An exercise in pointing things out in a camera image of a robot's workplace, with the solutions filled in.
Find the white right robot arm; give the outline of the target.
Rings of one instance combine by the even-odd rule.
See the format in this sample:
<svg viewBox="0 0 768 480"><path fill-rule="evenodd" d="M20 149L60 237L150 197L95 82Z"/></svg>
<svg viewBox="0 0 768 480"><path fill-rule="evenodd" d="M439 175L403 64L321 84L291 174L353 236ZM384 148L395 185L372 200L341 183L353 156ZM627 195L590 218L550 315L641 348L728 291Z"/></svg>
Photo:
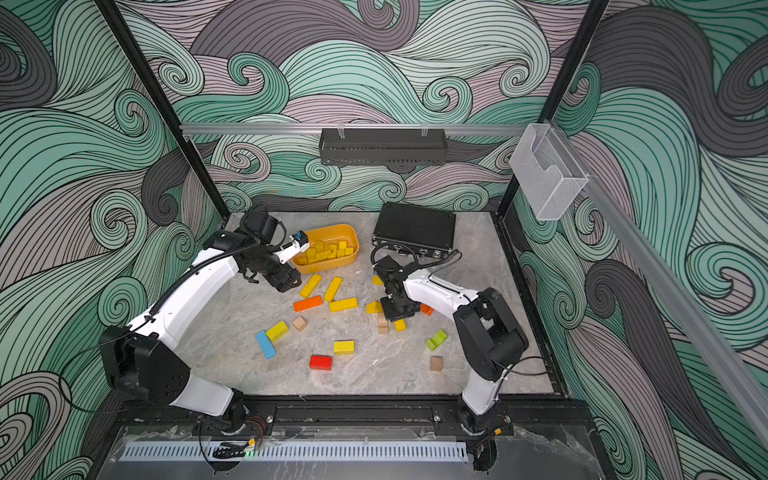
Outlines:
<svg viewBox="0 0 768 480"><path fill-rule="evenodd" d="M370 261L383 282L383 313L390 322L410 318L426 305L454 322L462 351L471 371L458 402L459 421L471 436L490 428L501 387L529 347L529 340L502 293L494 288L482 291L452 284L436 276L439 268L461 255L452 250L446 258L423 264L410 248L413 261L402 265L373 248Z"/></svg>

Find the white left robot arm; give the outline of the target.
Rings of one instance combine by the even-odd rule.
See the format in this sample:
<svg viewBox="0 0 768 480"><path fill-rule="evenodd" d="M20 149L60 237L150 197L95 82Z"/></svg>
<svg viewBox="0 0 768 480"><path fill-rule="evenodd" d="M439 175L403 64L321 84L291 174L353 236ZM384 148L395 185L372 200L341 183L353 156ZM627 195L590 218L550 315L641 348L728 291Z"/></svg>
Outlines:
<svg viewBox="0 0 768 480"><path fill-rule="evenodd" d="M283 223L253 207L235 230L215 231L193 265L145 312L125 327L109 327L99 339L108 386L156 407L176 407L211 420L225 435L239 433L248 416L242 392L191 371L176 349L193 320L230 279L265 280L280 293L301 283L291 261L310 247L299 230L273 241Z"/></svg>

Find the natural wood long block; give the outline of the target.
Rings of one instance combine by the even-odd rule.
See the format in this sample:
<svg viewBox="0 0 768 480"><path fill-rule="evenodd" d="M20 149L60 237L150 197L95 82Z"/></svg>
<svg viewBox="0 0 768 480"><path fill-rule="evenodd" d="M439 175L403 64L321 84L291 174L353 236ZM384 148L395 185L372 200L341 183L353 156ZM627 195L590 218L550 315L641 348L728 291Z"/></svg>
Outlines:
<svg viewBox="0 0 768 480"><path fill-rule="evenodd" d="M377 320L377 324L378 332L380 334L387 334L389 332L389 322L386 318L380 317Z"/></svg>

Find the orange rectangular block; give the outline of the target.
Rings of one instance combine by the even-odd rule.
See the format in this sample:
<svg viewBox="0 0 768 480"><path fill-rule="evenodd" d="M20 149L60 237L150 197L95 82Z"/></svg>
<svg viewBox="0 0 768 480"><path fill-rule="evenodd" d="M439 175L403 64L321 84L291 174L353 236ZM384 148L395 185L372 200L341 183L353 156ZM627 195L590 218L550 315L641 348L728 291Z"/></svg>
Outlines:
<svg viewBox="0 0 768 480"><path fill-rule="evenodd" d="M293 304L293 308L295 312L303 312L311 308L318 307L323 303L324 303L323 297L320 295L317 295L317 296L313 296L313 297L295 302Z"/></svg>

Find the natural wood cube left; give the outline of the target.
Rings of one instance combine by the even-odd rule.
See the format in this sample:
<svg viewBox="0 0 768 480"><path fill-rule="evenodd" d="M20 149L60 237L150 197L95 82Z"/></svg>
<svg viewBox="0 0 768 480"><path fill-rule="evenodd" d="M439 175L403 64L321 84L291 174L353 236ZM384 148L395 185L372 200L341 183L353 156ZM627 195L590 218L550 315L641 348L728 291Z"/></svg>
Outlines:
<svg viewBox="0 0 768 480"><path fill-rule="evenodd" d="M298 317L293 321L294 328L301 332L307 327L308 323L303 317Z"/></svg>

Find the natural wood cube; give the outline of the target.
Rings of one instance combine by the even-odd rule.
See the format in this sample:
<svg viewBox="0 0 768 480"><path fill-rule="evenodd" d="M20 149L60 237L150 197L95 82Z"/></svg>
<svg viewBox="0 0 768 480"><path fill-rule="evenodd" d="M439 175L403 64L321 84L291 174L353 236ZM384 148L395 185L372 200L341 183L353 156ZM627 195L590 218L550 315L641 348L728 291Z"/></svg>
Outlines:
<svg viewBox="0 0 768 480"><path fill-rule="evenodd" d="M308 323L303 317L298 317L293 321L294 328L301 332L307 327Z"/></svg>
<svg viewBox="0 0 768 480"><path fill-rule="evenodd" d="M431 356L429 366L431 372L441 372L443 370L443 359L440 356Z"/></svg>

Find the yellow green block left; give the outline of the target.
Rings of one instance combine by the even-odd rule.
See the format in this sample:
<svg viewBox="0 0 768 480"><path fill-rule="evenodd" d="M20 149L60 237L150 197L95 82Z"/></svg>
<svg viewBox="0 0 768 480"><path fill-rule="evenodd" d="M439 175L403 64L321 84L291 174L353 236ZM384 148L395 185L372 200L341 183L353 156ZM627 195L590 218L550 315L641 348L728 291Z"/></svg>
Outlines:
<svg viewBox="0 0 768 480"><path fill-rule="evenodd" d="M279 321L266 331L266 335L271 342L276 342L289 331L289 326L284 321Z"/></svg>

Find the green arch block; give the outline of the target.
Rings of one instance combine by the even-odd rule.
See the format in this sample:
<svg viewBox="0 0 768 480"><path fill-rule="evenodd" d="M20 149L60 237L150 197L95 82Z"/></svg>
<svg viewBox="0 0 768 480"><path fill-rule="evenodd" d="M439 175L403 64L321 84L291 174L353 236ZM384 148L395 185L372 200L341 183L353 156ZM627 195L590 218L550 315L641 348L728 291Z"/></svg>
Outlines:
<svg viewBox="0 0 768 480"><path fill-rule="evenodd" d="M426 348L429 351L435 351L439 348L448 338L447 333L440 329L433 336L428 338L425 342Z"/></svg>

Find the orange plastic tub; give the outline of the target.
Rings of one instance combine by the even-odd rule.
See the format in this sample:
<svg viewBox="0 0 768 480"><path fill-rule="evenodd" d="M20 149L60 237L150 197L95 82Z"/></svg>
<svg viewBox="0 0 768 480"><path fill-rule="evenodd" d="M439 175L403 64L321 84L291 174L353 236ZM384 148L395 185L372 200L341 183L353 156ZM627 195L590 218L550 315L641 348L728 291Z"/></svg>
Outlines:
<svg viewBox="0 0 768 480"><path fill-rule="evenodd" d="M309 249L291 260L302 274L344 267L354 263L359 253L355 229L349 224L336 224L307 230Z"/></svg>

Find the blue long block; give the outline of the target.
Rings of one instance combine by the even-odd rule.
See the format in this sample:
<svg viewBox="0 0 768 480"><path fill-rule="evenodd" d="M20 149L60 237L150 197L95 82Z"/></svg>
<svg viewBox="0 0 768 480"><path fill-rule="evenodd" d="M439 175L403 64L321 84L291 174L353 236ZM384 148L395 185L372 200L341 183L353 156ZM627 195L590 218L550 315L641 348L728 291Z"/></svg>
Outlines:
<svg viewBox="0 0 768 480"><path fill-rule="evenodd" d="M260 331L256 334L256 340L266 359L272 359L276 356L277 352L270 338L265 331Z"/></svg>

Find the black electronics box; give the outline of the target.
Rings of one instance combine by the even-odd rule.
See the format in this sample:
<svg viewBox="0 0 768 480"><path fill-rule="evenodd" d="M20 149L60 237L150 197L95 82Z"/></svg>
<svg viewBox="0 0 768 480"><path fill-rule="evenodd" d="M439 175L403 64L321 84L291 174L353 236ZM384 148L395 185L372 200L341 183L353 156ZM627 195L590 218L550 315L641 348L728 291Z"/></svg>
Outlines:
<svg viewBox="0 0 768 480"><path fill-rule="evenodd" d="M423 258L445 259L453 251L456 214L400 203L385 203L372 235L372 245Z"/></svg>

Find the black wall tray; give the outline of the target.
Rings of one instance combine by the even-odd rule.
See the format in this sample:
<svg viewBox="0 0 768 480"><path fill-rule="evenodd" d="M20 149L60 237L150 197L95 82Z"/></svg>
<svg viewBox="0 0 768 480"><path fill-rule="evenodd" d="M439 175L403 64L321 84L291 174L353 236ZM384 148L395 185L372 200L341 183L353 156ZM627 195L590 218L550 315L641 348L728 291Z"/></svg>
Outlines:
<svg viewBox="0 0 768 480"><path fill-rule="evenodd" d="M320 135L319 152L329 166L442 165L448 143L442 129L330 128Z"/></svg>

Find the clear plastic wall holder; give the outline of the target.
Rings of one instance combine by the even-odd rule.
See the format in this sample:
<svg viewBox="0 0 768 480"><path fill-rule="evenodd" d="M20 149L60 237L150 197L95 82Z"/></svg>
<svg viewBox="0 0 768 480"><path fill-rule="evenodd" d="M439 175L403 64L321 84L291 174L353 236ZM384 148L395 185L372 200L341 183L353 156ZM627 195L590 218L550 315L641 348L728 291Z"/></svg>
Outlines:
<svg viewBox="0 0 768 480"><path fill-rule="evenodd" d="M510 158L535 218L557 221L588 183L565 132L551 123L531 123Z"/></svg>

